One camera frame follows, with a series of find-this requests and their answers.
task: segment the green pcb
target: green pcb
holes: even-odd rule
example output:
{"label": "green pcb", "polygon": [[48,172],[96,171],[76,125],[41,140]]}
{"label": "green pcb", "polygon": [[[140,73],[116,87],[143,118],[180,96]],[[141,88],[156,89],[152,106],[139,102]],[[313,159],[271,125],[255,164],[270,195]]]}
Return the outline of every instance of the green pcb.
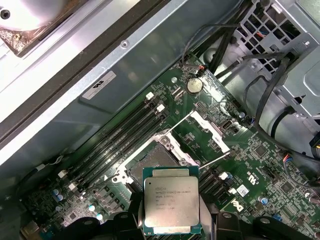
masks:
{"label": "green pcb", "polygon": [[[192,59],[191,62],[199,64],[196,59]],[[251,125],[251,119],[243,115],[244,110],[240,104],[210,72],[206,71],[198,78],[203,83],[203,88],[198,94],[190,94],[186,89],[187,82],[192,78],[196,78],[195,72],[190,72],[190,69],[181,67],[179,64],[172,66],[77,150],[70,162],[76,163],[78,159],[91,151],[99,140],[105,138],[106,133],[145,101],[146,95],[151,92],[160,99],[160,103],[169,112],[168,117],[157,126],[153,134],[172,128],[191,111],[197,111],[203,119],[221,131],[223,141],[231,149],[228,157],[211,165],[210,168],[204,168],[200,171],[201,194],[211,194],[213,202],[219,210],[237,213],[248,223],[255,217],[272,216],[306,236],[313,237],[314,232],[320,231],[320,223],[318,222],[320,210],[311,205],[306,198],[310,192],[297,188],[294,183],[288,181],[282,166],[283,155],[279,154],[276,146],[256,133]],[[212,138],[212,133],[202,129],[192,117],[182,121],[171,133],[181,145],[181,149],[188,153],[193,160],[199,161],[200,165],[223,155],[220,147]],[[141,146],[150,136],[141,136],[134,149]],[[147,153],[139,154],[128,166],[139,162]],[[125,155],[119,162],[110,166],[103,173],[103,176],[112,176],[128,156],[129,154]],[[294,179],[301,183],[307,181],[306,177],[293,164],[290,163],[289,169]],[[218,177],[223,173],[227,174],[227,178],[224,180]],[[125,209],[128,209],[131,193],[126,186],[111,182],[108,185],[109,190],[119,199],[119,204],[123,204]],[[50,194],[39,196],[39,192],[32,193],[26,200],[27,207],[32,203],[41,206],[42,211],[47,211],[50,217],[54,214],[62,217],[64,214],[57,212],[53,214],[52,209],[56,207],[55,203],[51,207],[45,203],[46,198],[52,198]],[[74,212],[73,208],[76,203],[78,214],[83,216],[88,213],[84,208],[87,209],[88,204],[93,201],[91,198],[95,197],[94,194],[89,196],[89,198],[82,200],[72,196],[67,201],[68,206],[61,206],[65,214],[68,214],[64,223],[72,222],[69,216]],[[259,201],[262,198],[267,199],[268,202],[262,204]],[[174,236],[174,239],[179,238],[189,239],[183,235]]]}

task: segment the mounting hole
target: mounting hole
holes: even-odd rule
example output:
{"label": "mounting hole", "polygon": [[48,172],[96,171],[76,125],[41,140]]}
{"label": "mounting hole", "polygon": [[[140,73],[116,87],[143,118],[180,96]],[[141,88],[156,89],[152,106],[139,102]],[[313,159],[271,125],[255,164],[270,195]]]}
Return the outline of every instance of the mounting hole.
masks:
{"label": "mounting hole", "polygon": [[121,42],[121,47],[123,49],[126,49],[127,47],[129,47],[129,42],[127,40],[124,40]]}
{"label": "mounting hole", "polygon": [[10,18],[10,11],[9,10],[2,10],[0,12],[0,17],[3,19],[3,20],[6,20],[8,18]]}

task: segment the screw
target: screw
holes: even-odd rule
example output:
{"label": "screw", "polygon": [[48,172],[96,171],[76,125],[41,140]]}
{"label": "screw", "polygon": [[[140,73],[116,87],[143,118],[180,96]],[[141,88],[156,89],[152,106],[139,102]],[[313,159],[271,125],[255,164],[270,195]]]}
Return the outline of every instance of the screw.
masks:
{"label": "screw", "polygon": [[10,11],[9,10],[2,10],[0,12],[0,17],[3,19],[3,20],[7,20],[8,18],[10,18]]}
{"label": "screw", "polygon": [[171,78],[171,82],[172,82],[173,84],[175,84],[177,81],[178,81],[178,78],[176,78],[175,76],[174,76],[173,78]]}
{"label": "screw", "polygon": [[246,114],[243,111],[241,111],[239,112],[238,116],[239,118],[244,119],[246,117]]}
{"label": "screw", "polygon": [[129,47],[129,42],[127,40],[124,40],[121,42],[121,47],[123,49],[126,49],[127,47]]}
{"label": "screw", "polygon": [[260,221],[261,221],[263,224],[269,224],[269,223],[270,223],[270,220],[269,220],[269,219],[266,219],[266,218],[261,218]]}
{"label": "screw", "polygon": [[256,69],[256,67],[258,67],[258,64],[256,64],[255,62],[251,64],[250,68],[252,69]]}
{"label": "screw", "polygon": [[230,219],[230,218],[232,217],[231,214],[228,213],[228,212],[222,213],[222,216],[223,216],[224,218],[226,218],[226,219]]}
{"label": "screw", "polygon": [[303,44],[304,44],[306,47],[309,47],[310,42],[309,42],[309,41],[305,41]]}
{"label": "screw", "polygon": [[15,35],[13,36],[13,39],[14,39],[15,41],[19,41],[19,40],[21,39],[21,35],[20,35],[19,33],[17,33],[17,34],[15,34]]}

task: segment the white label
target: white label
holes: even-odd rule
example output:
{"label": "white label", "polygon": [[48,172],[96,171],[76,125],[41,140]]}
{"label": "white label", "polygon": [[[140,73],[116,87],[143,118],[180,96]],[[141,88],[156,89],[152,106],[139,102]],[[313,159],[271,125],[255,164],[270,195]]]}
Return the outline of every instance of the white label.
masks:
{"label": "white label", "polygon": [[110,71],[98,82],[96,82],[88,91],[86,91],[82,97],[84,99],[92,99],[97,93],[99,93],[108,83],[110,83],[117,75]]}
{"label": "white label", "polygon": [[249,190],[243,184],[238,187],[236,191],[241,195],[241,197],[244,197],[249,192]]}
{"label": "white label", "polygon": [[237,201],[237,199],[233,199],[231,203],[232,203],[232,205],[233,205],[234,207],[236,207],[236,210],[237,210],[239,213],[244,209],[244,207],[239,204],[239,202]]}

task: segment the green circuit board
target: green circuit board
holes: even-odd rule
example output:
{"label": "green circuit board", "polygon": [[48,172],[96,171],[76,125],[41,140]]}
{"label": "green circuit board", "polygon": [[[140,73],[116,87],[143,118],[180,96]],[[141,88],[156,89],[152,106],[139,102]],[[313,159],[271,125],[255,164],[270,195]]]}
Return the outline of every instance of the green circuit board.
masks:
{"label": "green circuit board", "polygon": [[[200,64],[194,57],[190,61]],[[259,216],[272,216],[313,238],[314,233],[320,231],[320,210],[309,203],[306,195],[315,193],[297,188],[287,180],[282,166],[284,156],[276,146],[257,134],[252,127],[251,119],[242,115],[242,106],[210,72],[206,71],[199,77],[204,84],[203,89],[198,94],[189,94],[186,84],[189,79],[195,77],[195,72],[190,72],[190,69],[181,67],[178,63],[168,69],[70,157],[68,162],[73,167],[69,172],[74,173],[73,178],[82,181],[81,186],[92,188],[92,185],[100,183],[105,177],[112,176],[118,166],[153,134],[170,129],[191,111],[197,111],[203,119],[221,131],[223,141],[231,149],[228,157],[199,172],[200,193],[210,195],[219,210],[237,213],[245,222],[250,223]],[[152,93],[158,99],[156,104],[165,107],[166,115],[157,118],[155,124],[150,120],[152,127],[146,127],[145,130],[143,128],[149,126],[149,120],[135,129],[131,129],[129,124],[119,127],[119,123],[131,119],[132,112],[146,101],[148,93]],[[140,115],[140,118],[147,118],[146,114]],[[108,143],[107,146],[111,146],[110,148],[106,148],[106,136],[117,136],[122,132],[131,135],[117,138],[118,140],[112,144]],[[172,135],[180,143],[181,149],[192,159],[199,161],[200,165],[223,155],[212,134],[204,131],[191,117],[176,126]],[[133,143],[114,147],[122,144],[125,139],[133,139]],[[155,145],[150,145],[128,166],[139,163],[154,147]],[[95,168],[101,161],[104,165]],[[294,179],[301,183],[308,181],[292,163],[289,164],[289,169]],[[222,173],[228,175],[227,179],[219,178]],[[99,209],[105,213],[103,221],[106,221],[110,214],[120,211],[121,207],[123,210],[129,207],[132,189],[128,189],[128,186],[122,183],[108,182],[107,191],[102,197],[90,192],[81,198],[73,194],[68,188],[69,184],[70,182],[63,181],[55,175],[45,187],[26,195],[23,203],[31,212],[35,212],[37,218],[41,218],[43,224],[54,226],[57,231],[80,217],[94,217],[98,211],[88,211],[92,202],[99,202]],[[53,189],[61,189],[65,199],[57,201],[52,196]],[[261,198],[268,199],[268,203],[262,204],[259,201]],[[200,236],[175,235],[171,238],[152,238],[197,240]]]}

